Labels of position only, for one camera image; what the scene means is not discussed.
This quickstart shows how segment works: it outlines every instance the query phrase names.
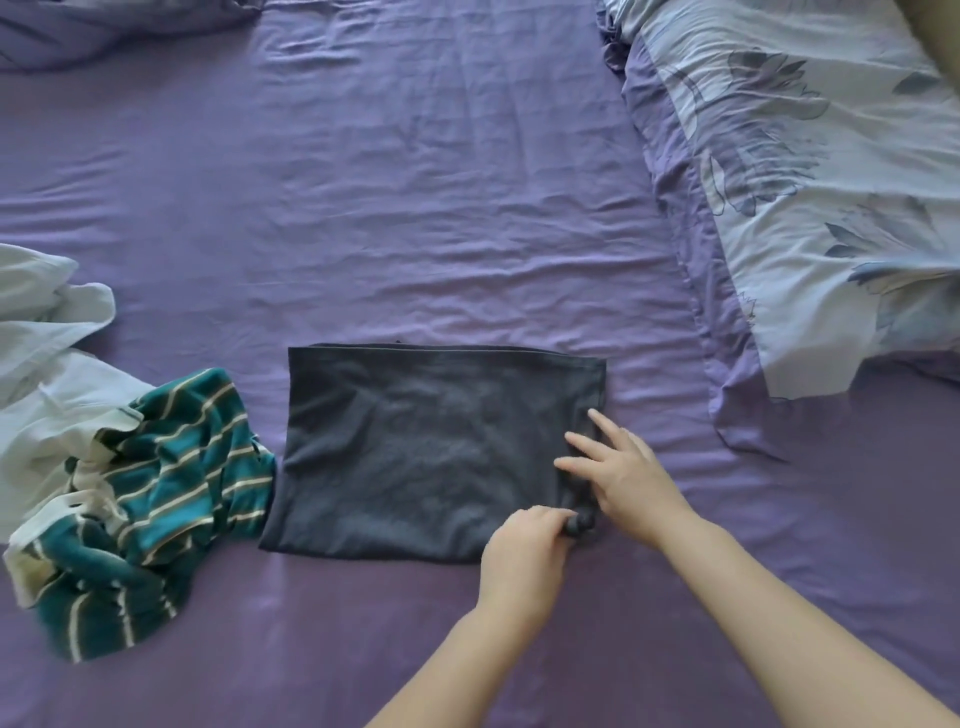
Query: teal striped garment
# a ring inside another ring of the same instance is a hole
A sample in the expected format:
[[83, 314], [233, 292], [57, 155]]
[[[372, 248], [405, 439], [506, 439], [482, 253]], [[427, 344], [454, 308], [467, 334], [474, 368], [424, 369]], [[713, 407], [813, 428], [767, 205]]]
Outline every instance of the teal striped garment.
[[[115, 453], [102, 478], [116, 517], [76, 509], [23, 548], [53, 567], [34, 608], [73, 662], [133, 646], [175, 617], [214, 540], [257, 536], [270, 503], [275, 459], [224, 370], [166, 384], [131, 409], [143, 416], [136, 430], [97, 436]], [[66, 467], [79, 480], [78, 462]]]

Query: mattress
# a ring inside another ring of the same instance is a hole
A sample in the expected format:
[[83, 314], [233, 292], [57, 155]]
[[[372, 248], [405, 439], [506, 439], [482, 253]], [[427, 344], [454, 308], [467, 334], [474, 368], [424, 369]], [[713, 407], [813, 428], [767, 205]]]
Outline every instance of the mattress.
[[[640, 136], [583, 0], [274, 2], [246, 31], [0, 78], [0, 242], [69, 255], [153, 384], [222, 366], [283, 451], [286, 347], [609, 359], [608, 412], [694, 506], [960, 710], [960, 392], [878, 363], [793, 464], [725, 448]], [[601, 524], [490, 726], [775, 726], [657, 554]], [[472, 567], [215, 550], [182, 614], [72, 667], [0, 585], [0, 726], [360, 726]]]

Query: person's left hand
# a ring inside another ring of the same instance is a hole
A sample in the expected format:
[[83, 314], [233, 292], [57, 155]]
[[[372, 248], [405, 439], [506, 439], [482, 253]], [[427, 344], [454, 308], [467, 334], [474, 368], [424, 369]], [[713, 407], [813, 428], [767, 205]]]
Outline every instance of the person's left hand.
[[561, 536], [573, 511], [535, 505], [516, 511], [496, 529], [480, 564], [477, 611], [514, 625], [526, 639], [542, 629], [564, 582], [566, 553]]

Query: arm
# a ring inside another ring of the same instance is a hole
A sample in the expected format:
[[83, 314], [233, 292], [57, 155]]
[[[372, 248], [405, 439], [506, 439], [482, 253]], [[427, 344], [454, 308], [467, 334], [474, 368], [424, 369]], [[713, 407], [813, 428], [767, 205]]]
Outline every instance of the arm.
[[493, 534], [476, 607], [367, 728], [478, 728], [520, 655], [553, 611], [571, 511], [517, 511]]
[[642, 440], [590, 416], [613, 447], [570, 434], [588, 457], [560, 458], [557, 467], [593, 481], [601, 508], [663, 552], [786, 728], [960, 728], [942, 703], [700, 519]]

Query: person's right arm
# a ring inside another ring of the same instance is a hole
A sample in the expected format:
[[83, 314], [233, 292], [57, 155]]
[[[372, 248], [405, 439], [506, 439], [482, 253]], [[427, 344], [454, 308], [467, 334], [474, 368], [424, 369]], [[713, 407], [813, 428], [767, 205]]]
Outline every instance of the person's right arm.
[[612, 447], [557, 467], [594, 484], [624, 531], [658, 548], [716, 619], [786, 728], [960, 728], [960, 718], [781, 582], [720, 526], [698, 517], [642, 440], [599, 412]]

